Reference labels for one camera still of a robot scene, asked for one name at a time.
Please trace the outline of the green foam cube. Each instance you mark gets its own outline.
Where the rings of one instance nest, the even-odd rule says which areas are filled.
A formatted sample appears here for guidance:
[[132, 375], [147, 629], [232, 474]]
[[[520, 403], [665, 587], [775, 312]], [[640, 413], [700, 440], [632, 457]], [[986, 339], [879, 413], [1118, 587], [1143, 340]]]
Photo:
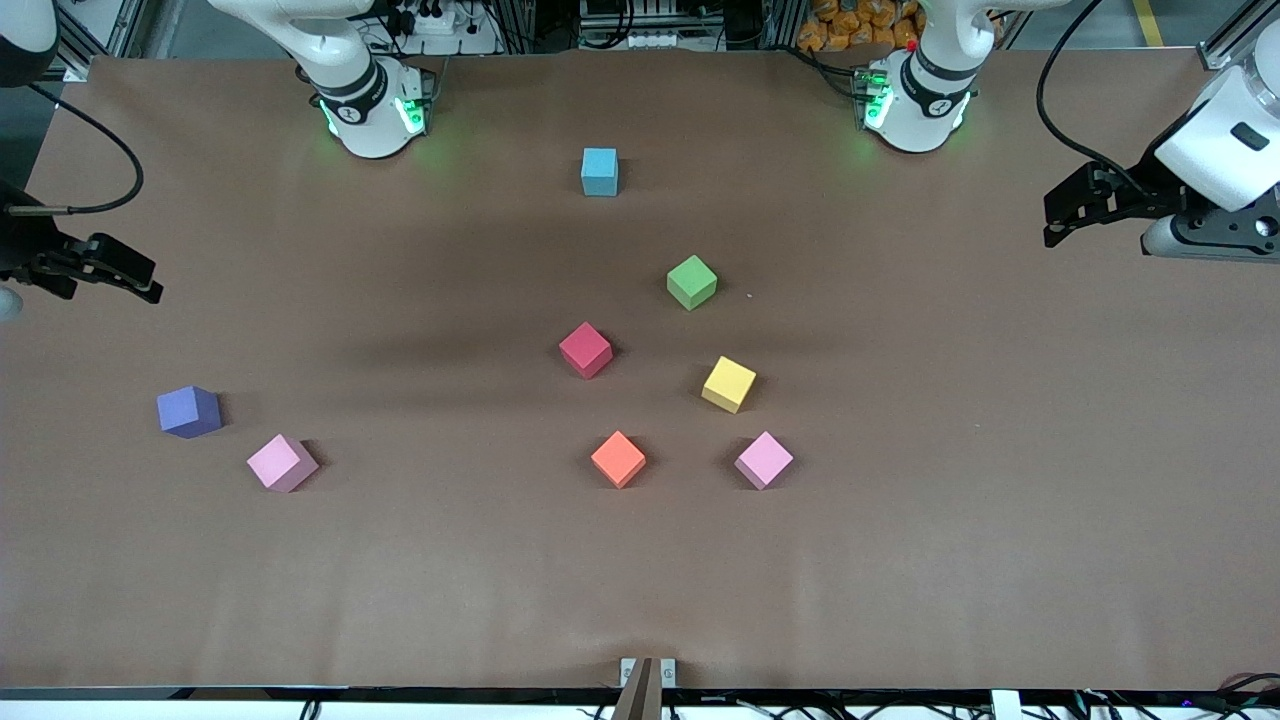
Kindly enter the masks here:
[[718, 275], [703, 259], [691, 255], [668, 270], [666, 287], [686, 311], [692, 311], [714, 295], [718, 281]]

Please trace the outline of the yellow foam cube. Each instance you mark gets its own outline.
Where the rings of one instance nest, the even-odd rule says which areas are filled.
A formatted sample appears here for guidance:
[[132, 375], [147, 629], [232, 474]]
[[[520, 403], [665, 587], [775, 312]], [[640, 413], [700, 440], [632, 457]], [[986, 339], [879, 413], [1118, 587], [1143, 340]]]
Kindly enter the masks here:
[[707, 402], [736, 414], [742, 407], [756, 379], [756, 373], [735, 360], [719, 356], [701, 386]]

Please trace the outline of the pink foam cube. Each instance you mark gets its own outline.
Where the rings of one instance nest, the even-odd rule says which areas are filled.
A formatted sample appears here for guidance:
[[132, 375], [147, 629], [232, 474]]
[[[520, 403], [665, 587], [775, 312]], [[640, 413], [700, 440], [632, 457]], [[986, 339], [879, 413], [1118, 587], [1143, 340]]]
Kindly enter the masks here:
[[278, 493], [297, 489], [320, 468], [300, 441], [284, 434], [273, 437], [246, 464], [265, 489]]
[[754, 489], [768, 489], [792, 462], [792, 454], [765, 430], [733, 460], [733, 466]]

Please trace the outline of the red foam cube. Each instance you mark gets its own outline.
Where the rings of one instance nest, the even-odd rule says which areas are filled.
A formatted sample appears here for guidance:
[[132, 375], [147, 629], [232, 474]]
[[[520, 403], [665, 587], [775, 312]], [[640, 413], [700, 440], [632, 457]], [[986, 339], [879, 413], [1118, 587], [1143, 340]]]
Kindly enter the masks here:
[[598, 375], [614, 357], [613, 345], [589, 322], [571, 331], [558, 348], [566, 363], [585, 380]]

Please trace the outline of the purple foam cube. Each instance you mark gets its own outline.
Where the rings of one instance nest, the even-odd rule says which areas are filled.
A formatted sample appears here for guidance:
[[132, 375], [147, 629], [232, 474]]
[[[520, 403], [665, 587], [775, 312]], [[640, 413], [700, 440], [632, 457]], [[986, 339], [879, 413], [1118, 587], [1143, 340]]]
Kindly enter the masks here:
[[156, 397], [161, 432], [193, 439], [223, 428], [219, 397], [197, 386], [186, 386]]

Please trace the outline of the bag of orange items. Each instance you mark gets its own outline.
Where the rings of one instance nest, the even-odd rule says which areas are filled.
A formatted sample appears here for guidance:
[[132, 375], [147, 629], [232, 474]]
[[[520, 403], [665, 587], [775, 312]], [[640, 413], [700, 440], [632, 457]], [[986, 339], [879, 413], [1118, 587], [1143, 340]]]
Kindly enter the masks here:
[[804, 53], [837, 53], [879, 44], [905, 49], [927, 24], [918, 0], [810, 0], [806, 19], [796, 35]]

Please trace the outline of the white power strip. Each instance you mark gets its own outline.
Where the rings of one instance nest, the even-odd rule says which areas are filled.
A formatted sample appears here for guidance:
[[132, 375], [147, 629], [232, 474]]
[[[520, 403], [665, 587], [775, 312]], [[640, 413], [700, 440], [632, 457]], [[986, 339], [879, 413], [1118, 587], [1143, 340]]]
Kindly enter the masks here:
[[452, 36], [465, 24], [456, 0], [380, 0], [385, 27], [394, 38]]

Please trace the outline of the brown table mat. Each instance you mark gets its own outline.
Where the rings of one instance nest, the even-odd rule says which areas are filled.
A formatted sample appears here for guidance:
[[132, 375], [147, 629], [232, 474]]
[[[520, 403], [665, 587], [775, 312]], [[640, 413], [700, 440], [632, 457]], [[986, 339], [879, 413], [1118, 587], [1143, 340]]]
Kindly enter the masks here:
[[[146, 184], [61, 224], [166, 291], [26, 290], [0, 325], [0, 684], [1280, 671], [1280, 266], [1146, 256], [1139, 222], [1044, 247], [1080, 160], [1039, 65], [992, 58], [909, 156], [790, 56], [470, 58], [364, 161], [289, 61], [99, 61], [69, 97]], [[686, 311], [691, 255], [719, 281]], [[719, 356], [756, 373], [736, 414], [700, 396]], [[221, 429], [160, 430], [186, 386]], [[765, 430], [794, 462], [754, 489]], [[279, 434], [320, 464], [289, 493], [246, 464]]]

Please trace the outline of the black table edge strip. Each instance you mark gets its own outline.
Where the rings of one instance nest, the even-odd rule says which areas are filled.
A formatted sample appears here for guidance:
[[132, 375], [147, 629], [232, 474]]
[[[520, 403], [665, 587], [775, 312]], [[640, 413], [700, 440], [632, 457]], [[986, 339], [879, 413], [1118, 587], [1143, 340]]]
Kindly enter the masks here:
[[[449, 687], [248, 687], [248, 685], [118, 685], [0, 688], [4, 701], [145, 701], [145, 700], [279, 700], [325, 702], [397, 702], [444, 705], [611, 705], [620, 689], [582, 688], [449, 688]], [[698, 689], [676, 688], [663, 693], [677, 705], [751, 701], [756, 705], [887, 705], [892, 701], [924, 705], [978, 705], [989, 698], [979, 689]], [[1238, 691], [1111, 691], [1114, 705], [1196, 707], [1202, 710], [1280, 708], [1280, 688], [1245, 693]]]

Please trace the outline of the white equipment rack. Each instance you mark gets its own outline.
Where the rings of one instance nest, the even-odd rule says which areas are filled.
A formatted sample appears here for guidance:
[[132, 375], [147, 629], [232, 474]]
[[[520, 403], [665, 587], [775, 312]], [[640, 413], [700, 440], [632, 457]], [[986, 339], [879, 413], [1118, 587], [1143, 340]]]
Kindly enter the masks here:
[[576, 0], [577, 46], [599, 51], [714, 53], [724, 41], [724, 0]]

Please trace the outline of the blue foam cube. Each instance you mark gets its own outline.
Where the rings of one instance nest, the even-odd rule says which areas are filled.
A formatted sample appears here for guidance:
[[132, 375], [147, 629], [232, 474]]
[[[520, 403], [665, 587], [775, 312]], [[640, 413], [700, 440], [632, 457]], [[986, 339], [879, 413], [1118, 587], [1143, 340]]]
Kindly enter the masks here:
[[585, 147], [579, 176], [586, 197], [616, 197], [620, 192], [617, 149]]

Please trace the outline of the orange foam cube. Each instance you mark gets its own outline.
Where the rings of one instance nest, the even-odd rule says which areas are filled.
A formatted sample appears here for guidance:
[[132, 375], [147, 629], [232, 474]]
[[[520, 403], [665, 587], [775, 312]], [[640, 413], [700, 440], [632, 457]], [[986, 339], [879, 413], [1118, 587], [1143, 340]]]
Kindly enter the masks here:
[[646, 466], [646, 455], [621, 430], [591, 452], [593, 466], [617, 489], [626, 488]]

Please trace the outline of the brown tapered bar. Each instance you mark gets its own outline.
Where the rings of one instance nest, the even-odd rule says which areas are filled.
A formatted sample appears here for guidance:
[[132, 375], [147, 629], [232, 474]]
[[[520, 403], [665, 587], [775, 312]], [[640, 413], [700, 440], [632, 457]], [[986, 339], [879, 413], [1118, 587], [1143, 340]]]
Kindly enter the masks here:
[[663, 688], [659, 659], [636, 659], [632, 674], [622, 687], [609, 720], [663, 720]]

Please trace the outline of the aluminium frame profile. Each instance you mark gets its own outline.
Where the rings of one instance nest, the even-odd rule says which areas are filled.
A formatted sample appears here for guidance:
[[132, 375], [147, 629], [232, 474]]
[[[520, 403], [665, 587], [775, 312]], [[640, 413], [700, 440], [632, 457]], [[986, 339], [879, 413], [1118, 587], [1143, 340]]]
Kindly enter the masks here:
[[147, 56], [169, 5], [170, 0], [52, 0], [60, 29], [54, 72], [64, 82], [84, 82], [96, 56]]
[[1207, 40], [1197, 53], [1206, 70], [1220, 70], [1239, 61], [1256, 45], [1271, 24], [1280, 22], [1280, 0], [1245, 0]]

